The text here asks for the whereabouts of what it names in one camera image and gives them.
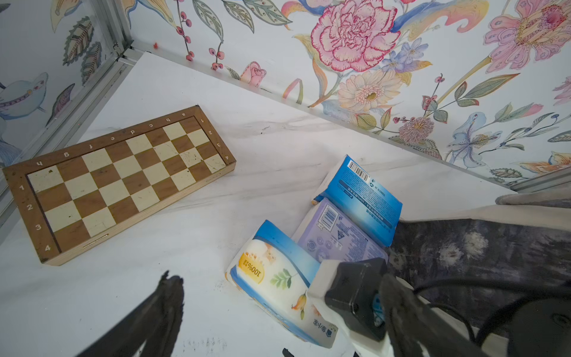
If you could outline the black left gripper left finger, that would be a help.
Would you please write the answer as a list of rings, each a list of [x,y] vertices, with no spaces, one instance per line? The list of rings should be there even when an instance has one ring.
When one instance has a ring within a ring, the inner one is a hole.
[[[184,280],[165,272],[156,290],[81,356],[171,356],[184,313]]]

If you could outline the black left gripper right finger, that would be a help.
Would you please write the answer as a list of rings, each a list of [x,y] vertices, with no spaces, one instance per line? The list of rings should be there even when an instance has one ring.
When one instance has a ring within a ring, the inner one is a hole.
[[[416,293],[395,276],[382,275],[379,295],[395,356],[422,356],[424,349],[430,356],[486,355],[422,303]]]

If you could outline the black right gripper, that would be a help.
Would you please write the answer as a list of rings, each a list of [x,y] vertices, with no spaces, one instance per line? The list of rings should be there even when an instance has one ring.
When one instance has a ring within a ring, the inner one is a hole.
[[[508,356],[570,357],[570,299],[520,299],[507,307]]]

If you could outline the beige canvas tote bag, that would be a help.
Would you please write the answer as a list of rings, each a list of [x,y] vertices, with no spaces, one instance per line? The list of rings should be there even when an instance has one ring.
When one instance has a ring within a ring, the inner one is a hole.
[[[388,270],[412,286],[476,278],[570,285],[570,189],[517,193],[450,217],[399,223]]]

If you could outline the purple tissue pack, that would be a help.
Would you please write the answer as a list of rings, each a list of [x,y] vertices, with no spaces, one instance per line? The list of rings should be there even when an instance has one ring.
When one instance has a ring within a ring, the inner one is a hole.
[[[310,209],[291,239],[318,262],[389,260],[386,251],[328,199]]]

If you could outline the blue white tissue pack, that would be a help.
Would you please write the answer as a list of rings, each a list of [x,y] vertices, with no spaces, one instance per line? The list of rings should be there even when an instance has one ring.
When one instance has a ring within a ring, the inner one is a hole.
[[[231,261],[225,278],[294,336],[330,349],[338,328],[308,296],[319,268],[315,258],[266,220]]]

